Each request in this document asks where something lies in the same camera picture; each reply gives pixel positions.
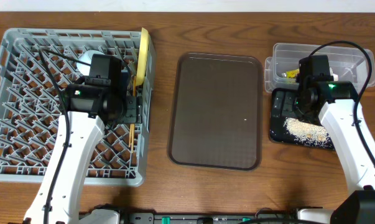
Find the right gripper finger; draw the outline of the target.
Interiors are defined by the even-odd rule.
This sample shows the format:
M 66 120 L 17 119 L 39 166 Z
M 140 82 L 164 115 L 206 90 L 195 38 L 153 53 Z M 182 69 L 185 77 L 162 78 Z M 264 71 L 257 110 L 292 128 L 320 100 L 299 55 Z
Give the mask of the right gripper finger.
M 283 114 L 295 114 L 297 112 L 297 93 L 286 91 L 283 105 Z
M 284 100 L 284 92 L 282 90 L 274 90 L 272 92 L 272 106 L 271 106 L 271 117 L 280 118 L 282 113 Z

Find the green orange snack wrapper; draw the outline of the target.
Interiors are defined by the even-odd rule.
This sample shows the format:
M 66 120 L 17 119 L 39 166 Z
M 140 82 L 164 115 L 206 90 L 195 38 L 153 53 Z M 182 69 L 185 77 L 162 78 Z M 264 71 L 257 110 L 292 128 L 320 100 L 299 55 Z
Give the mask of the green orange snack wrapper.
M 299 69 L 289 70 L 282 73 L 283 78 L 296 79 L 300 73 Z

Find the light blue bowl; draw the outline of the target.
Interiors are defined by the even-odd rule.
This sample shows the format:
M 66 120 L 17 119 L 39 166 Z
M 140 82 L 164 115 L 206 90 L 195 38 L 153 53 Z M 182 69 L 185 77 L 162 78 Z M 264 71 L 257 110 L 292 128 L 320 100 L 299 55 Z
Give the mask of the light blue bowl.
M 82 54 L 82 56 L 79 58 L 79 61 L 82 63 L 77 62 L 76 67 L 79 70 L 79 72 L 84 75 L 88 76 L 90 73 L 90 64 L 92 61 L 92 58 L 95 54 L 103 55 L 102 52 L 97 50 L 87 50 L 85 53 Z

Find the white tissue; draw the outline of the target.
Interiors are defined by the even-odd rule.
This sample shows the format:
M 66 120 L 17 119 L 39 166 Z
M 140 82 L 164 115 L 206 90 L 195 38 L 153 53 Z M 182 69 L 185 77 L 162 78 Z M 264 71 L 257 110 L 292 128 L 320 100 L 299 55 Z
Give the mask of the white tissue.
M 333 77 L 333 80 L 335 81 L 335 82 L 337 82 L 338 81 L 338 75 L 337 74 L 334 74 L 333 73 L 333 70 L 330 68 L 330 75 Z

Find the leftover rice and scraps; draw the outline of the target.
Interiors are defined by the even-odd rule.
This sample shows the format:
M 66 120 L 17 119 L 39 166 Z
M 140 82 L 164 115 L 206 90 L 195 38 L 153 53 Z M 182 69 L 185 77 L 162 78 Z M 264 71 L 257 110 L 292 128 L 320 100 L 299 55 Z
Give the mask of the leftover rice and scraps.
M 325 147 L 330 142 L 328 132 L 323 126 L 287 118 L 284 122 L 284 127 L 294 140 L 306 146 Z

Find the yellow plate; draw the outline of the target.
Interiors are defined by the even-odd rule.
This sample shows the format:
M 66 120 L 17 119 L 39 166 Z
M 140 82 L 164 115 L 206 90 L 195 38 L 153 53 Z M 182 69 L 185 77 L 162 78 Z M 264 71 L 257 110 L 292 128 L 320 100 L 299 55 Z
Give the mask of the yellow plate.
M 147 56 L 149 53 L 149 33 L 145 28 L 141 29 L 141 41 L 139 47 L 139 55 L 137 61 L 136 86 L 144 83 L 147 66 Z

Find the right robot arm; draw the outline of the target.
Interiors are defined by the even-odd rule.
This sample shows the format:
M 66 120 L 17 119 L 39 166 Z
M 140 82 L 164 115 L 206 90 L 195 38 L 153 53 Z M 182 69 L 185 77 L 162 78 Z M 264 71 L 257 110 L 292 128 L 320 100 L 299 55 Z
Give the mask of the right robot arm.
M 337 81 L 326 55 L 299 61 L 297 90 L 272 93 L 270 137 L 289 144 L 333 147 L 342 165 L 348 198 L 336 209 L 300 208 L 312 223 L 375 223 L 375 141 L 351 82 Z

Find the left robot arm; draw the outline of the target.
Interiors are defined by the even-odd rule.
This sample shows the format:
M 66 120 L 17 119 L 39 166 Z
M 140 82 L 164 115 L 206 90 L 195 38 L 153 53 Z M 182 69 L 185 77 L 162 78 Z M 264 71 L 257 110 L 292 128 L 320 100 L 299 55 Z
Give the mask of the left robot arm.
M 96 145 L 105 129 L 141 122 L 137 94 L 129 94 L 132 73 L 123 58 L 93 54 L 89 74 L 59 91 L 61 115 L 52 155 L 24 223 L 122 223 L 120 210 L 104 205 L 80 217 L 80 199 Z

